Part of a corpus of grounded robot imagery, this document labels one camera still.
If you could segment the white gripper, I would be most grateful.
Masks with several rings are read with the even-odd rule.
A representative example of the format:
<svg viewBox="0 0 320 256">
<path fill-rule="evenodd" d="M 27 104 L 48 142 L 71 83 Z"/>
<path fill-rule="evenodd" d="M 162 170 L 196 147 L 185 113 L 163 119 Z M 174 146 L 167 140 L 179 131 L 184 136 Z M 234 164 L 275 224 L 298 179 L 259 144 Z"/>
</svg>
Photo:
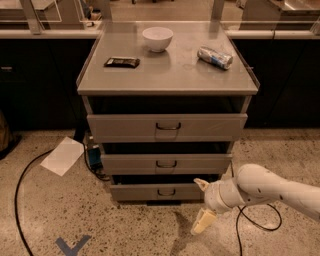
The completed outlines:
<svg viewBox="0 0 320 256">
<path fill-rule="evenodd" d="M 209 184 L 206 180 L 195 178 L 194 182 L 204 192 L 204 203 L 208 209 L 199 210 L 191 228 L 192 235 L 202 233 L 216 220 L 217 214 L 245 204 L 234 179 L 218 180 Z"/>
</svg>

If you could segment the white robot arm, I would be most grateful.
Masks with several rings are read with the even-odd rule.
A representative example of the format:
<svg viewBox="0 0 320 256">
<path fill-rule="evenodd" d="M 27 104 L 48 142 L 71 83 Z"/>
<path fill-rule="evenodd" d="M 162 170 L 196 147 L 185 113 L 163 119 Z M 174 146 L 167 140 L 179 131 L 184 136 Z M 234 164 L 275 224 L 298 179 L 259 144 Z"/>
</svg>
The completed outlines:
<svg viewBox="0 0 320 256">
<path fill-rule="evenodd" d="M 204 207 L 198 212 L 191 234 L 202 233 L 219 214 L 237 206 L 250 206 L 280 201 L 293 209 L 320 220 L 320 188 L 284 179 L 257 164 L 241 166 L 227 180 L 207 182 L 195 178 L 204 192 Z"/>
</svg>

